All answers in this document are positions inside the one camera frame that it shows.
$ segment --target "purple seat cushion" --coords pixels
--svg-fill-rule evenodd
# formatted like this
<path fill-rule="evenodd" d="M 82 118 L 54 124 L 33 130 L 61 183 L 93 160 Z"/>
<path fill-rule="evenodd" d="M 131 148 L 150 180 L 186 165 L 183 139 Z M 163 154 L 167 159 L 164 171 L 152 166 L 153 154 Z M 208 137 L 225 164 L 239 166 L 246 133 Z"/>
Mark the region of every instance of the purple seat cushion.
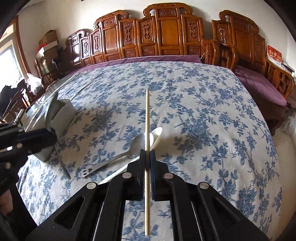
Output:
<path fill-rule="evenodd" d="M 235 75 L 251 96 L 257 96 L 281 106 L 287 105 L 281 93 L 262 74 L 238 65 Z"/>
<path fill-rule="evenodd" d="M 125 58 L 118 59 L 113 61 L 108 61 L 100 64 L 94 64 L 87 67 L 83 67 L 74 72 L 69 73 L 67 76 L 81 73 L 90 69 L 97 69 L 106 66 L 113 66 L 117 64 L 129 64 L 137 62 L 154 62 L 154 61 L 172 61 L 172 62 L 190 62 L 190 63 L 199 63 L 202 64 L 200 57 L 198 55 L 164 55 L 164 56 L 146 56 L 146 57 L 137 57 L 137 58 Z"/>

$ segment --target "human hand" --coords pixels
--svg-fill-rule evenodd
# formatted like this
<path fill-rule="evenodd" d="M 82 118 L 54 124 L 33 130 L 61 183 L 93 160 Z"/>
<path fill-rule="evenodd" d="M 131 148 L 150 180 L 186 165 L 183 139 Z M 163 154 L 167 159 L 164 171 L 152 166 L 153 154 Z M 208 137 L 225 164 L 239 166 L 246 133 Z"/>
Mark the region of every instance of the human hand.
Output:
<path fill-rule="evenodd" d="M 7 190 L 0 196 L 0 213 L 7 215 L 13 209 L 12 196 L 10 190 Z"/>

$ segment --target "wooden chopstick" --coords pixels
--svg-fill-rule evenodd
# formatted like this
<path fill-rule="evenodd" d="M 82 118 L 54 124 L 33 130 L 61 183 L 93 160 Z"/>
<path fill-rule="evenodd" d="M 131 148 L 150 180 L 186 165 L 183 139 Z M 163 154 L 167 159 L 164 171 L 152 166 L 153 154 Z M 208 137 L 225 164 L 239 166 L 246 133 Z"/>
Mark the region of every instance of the wooden chopstick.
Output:
<path fill-rule="evenodd" d="M 150 98 L 149 90 L 146 89 L 146 119 L 145 119 L 145 235 L 150 235 L 150 194 L 151 194 L 151 176 L 150 176 Z"/>

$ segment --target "spoon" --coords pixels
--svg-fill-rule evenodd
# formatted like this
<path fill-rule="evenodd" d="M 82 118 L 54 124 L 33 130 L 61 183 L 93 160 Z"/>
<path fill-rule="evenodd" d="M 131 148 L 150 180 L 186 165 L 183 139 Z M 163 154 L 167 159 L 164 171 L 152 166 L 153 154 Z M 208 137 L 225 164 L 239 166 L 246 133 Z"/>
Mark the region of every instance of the spoon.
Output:
<path fill-rule="evenodd" d="M 159 141 L 160 141 L 160 135 L 161 135 L 162 131 L 163 131 L 163 128 L 162 128 L 162 127 L 158 127 L 158 128 L 155 128 L 155 129 L 151 132 L 151 134 L 153 135 L 153 138 L 154 138 L 155 141 L 154 141 L 154 143 L 152 144 L 150 150 L 153 150 L 153 149 L 158 145 L 158 143 L 159 143 Z M 110 176 L 106 177 L 104 180 L 102 180 L 102 181 L 99 183 L 99 185 L 100 185 L 100 184 L 103 184 L 103 183 L 107 183 L 107 182 L 111 181 L 111 180 L 112 180 L 115 176 L 117 176 L 118 174 L 120 174 L 120 173 L 122 173 L 122 172 L 125 172 L 126 169 L 127 169 L 127 167 L 128 167 L 128 164 L 130 164 L 130 163 L 133 162 L 133 161 L 137 161 L 137 160 L 139 160 L 139 159 L 140 159 L 140 157 L 137 156 L 136 158 L 134 158 L 133 160 L 131 160 L 129 163 L 127 163 L 126 165 L 124 165 L 122 168 L 120 168 L 119 170 L 117 170 L 116 172 L 112 173 Z"/>
<path fill-rule="evenodd" d="M 153 135 L 150 133 L 150 143 L 153 143 L 154 138 Z M 128 155 L 132 155 L 132 156 L 139 156 L 140 155 L 140 151 L 141 149 L 145 148 L 145 133 L 141 133 L 139 135 L 137 135 L 131 142 L 131 146 L 130 149 L 124 153 L 121 153 L 117 156 L 114 156 L 108 160 L 106 160 L 105 162 L 102 163 L 98 163 L 97 165 L 88 165 L 86 166 L 85 169 L 82 169 L 78 176 L 85 178 L 86 176 L 88 176 L 89 174 L 93 173 L 94 171 L 96 171 L 97 169 L 107 165 L 110 162 L 113 162 L 115 160 L 117 160 L 120 157 L 123 156 L 128 156 Z"/>

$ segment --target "blue and white tablecloth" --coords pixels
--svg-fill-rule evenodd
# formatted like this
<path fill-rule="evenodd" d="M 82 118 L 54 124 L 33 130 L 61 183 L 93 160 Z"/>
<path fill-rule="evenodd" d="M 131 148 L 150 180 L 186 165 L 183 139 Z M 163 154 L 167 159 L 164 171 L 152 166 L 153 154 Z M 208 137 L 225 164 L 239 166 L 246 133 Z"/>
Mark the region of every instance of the blue and white tablecloth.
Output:
<path fill-rule="evenodd" d="M 185 62 L 110 66 L 74 75 L 59 89 L 78 113 L 58 141 L 58 159 L 34 156 L 20 170 L 18 189 L 37 224 L 89 181 L 99 183 L 128 163 L 122 158 L 78 177 L 86 164 L 126 151 L 145 129 L 150 89 L 151 130 L 161 126 L 157 160 L 185 181 L 210 183 L 269 238 L 281 211 L 279 164 L 263 117 L 229 69 Z M 45 111 L 41 108 L 36 118 Z M 151 236 L 144 235 L 144 202 L 127 202 L 123 240 L 173 240 L 168 202 L 152 202 Z"/>

